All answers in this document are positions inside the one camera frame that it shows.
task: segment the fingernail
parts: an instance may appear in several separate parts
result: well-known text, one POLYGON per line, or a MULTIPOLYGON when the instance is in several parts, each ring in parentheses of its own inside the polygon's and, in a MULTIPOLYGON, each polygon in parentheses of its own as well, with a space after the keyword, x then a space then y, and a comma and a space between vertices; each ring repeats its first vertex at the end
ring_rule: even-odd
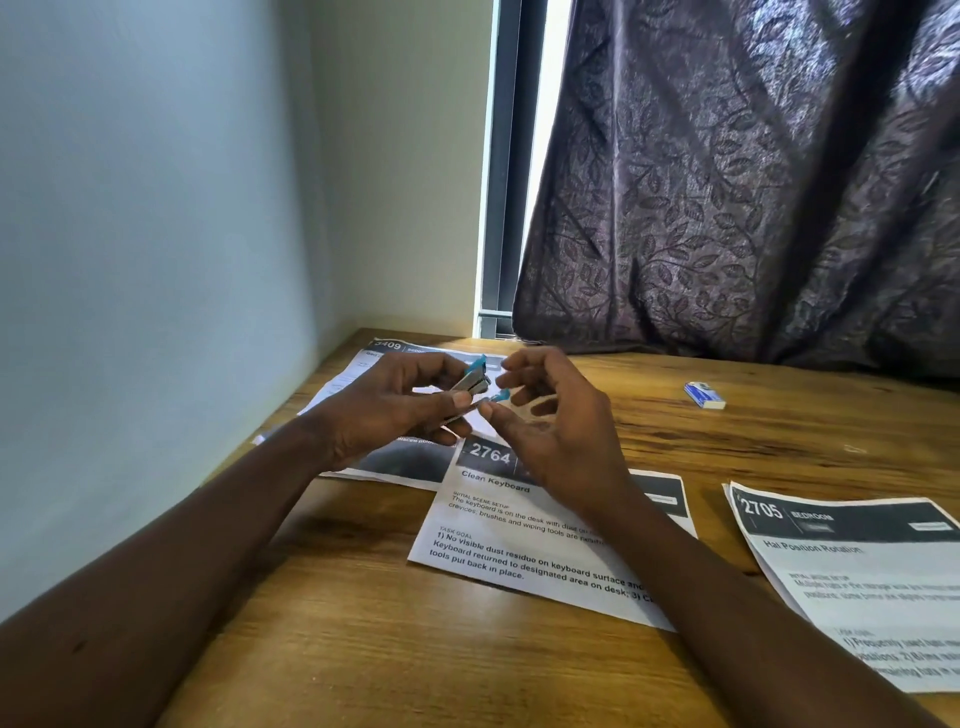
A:
POLYGON ((473 401, 473 395, 470 392, 454 392, 453 404, 457 409, 464 409, 470 406, 473 401))

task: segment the curtain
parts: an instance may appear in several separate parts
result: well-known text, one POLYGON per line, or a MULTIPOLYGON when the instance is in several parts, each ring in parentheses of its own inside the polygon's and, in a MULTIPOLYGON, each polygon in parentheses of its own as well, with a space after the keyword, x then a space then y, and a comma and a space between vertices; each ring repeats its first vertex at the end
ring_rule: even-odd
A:
POLYGON ((960 0, 578 0, 522 338, 960 376, 960 0))

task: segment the wood grain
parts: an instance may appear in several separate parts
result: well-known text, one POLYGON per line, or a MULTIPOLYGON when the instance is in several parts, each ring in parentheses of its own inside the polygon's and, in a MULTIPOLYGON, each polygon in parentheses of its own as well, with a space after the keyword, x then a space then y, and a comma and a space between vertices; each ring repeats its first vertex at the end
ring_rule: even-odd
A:
MULTIPOLYGON (((374 335, 474 352, 518 346, 361 330, 263 428, 295 416, 374 335)), ((809 497, 924 495, 960 516, 954 394, 670 356, 575 361, 610 395, 631 466, 681 475, 701 539, 768 591, 723 500, 727 480, 809 497), (683 391, 690 380, 713 385, 727 409, 696 407, 683 391)), ((732 724, 673 634, 408 565, 432 498, 314 481, 160 725, 732 724)), ((960 726, 960 695, 919 699, 960 726)))

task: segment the black window frame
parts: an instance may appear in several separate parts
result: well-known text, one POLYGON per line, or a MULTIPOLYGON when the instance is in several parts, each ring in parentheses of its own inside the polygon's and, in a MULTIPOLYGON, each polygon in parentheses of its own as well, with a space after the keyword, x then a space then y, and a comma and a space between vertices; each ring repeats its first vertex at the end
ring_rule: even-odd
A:
POLYGON ((512 338, 547 0, 500 0, 493 65, 480 336, 512 338))

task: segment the person's left hand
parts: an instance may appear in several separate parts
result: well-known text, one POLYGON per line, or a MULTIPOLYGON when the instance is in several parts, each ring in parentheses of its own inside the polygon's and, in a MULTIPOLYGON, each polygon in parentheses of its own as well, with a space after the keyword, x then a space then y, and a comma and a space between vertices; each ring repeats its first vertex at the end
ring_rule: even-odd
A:
POLYGON ((470 406, 469 392, 420 394, 414 387, 448 390, 467 365, 446 353, 389 352, 350 385, 298 419, 316 434, 325 471, 339 471, 372 450, 409 435, 456 445, 471 427, 463 418, 441 423, 470 406))

